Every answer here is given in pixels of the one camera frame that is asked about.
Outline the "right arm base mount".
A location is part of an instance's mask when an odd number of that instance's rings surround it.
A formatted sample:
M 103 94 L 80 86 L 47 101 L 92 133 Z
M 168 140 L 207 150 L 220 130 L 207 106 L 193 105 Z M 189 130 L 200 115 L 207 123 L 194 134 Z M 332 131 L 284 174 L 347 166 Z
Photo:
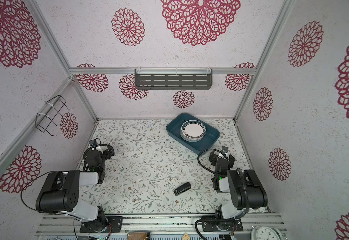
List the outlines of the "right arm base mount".
M 243 225 L 240 219 L 221 219 L 217 220 L 215 216 L 201 217 L 202 230 L 204 232 L 241 232 Z

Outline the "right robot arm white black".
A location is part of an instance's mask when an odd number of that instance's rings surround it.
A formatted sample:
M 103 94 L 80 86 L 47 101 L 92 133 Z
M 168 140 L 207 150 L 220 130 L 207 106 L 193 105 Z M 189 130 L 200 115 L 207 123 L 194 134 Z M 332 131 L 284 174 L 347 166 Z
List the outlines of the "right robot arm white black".
M 230 194 L 230 201 L 215 211 L 216 219 L 239 219 L 250 210 L 267 206 L 267 194 L 254 170 L 235 169 L 235 158 L 227 153 L 227 147 L 220 151 L 209 151 L 209 162 L 214 166 L 211 179 L 213 189 L 218 193 Z

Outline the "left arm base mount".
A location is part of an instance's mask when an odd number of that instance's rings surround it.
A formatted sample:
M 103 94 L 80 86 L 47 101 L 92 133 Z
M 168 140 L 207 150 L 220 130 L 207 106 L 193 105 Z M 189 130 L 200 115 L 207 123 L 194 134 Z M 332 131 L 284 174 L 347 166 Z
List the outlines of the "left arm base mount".
M 80 233 L 119 233 L 122 227 L 123 217 L 100 217 L 91 222 L 82 222 Z

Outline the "green red rim plate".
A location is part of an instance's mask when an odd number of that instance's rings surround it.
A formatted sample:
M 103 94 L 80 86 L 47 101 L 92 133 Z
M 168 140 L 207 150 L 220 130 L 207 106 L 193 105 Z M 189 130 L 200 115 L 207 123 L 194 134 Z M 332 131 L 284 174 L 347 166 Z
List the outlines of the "green red rim plate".
M 188 120 L 180 127 L 180 136 L 187 142 L 199 142 L 206 134 L 206 126 L 198 120 Z

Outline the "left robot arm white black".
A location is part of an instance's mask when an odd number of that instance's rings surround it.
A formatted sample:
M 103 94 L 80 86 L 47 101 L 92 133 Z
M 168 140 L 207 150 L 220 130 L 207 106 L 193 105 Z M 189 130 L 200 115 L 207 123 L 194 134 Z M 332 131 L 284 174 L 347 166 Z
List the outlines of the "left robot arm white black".
M 38 212 L 62 213 L 79 219 L 82 223 L 106 224 L 102 207 L 93 206 L 79 197 L 81 186 L 100 185 L 105 179 L 105 162 L 114 156 L 109 144 L 88 148 L 83 154 L 84 169 L 48 173 L 36 199 Z

